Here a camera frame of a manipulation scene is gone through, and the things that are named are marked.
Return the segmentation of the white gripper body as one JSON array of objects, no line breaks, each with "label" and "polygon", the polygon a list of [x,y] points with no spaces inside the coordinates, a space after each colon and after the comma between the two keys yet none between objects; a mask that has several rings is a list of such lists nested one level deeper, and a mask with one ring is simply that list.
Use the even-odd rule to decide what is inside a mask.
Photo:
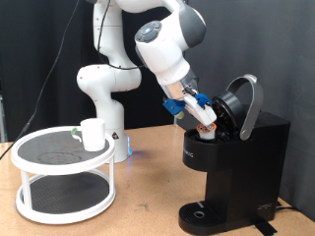
[{"label": "white gripper body", "polygon": [[213,124],[217,120],[217,115],[210,105],[208,97],[202,93],[192,96],[184,96],[186,110],[192,114],[200,123],[205,125]]}]

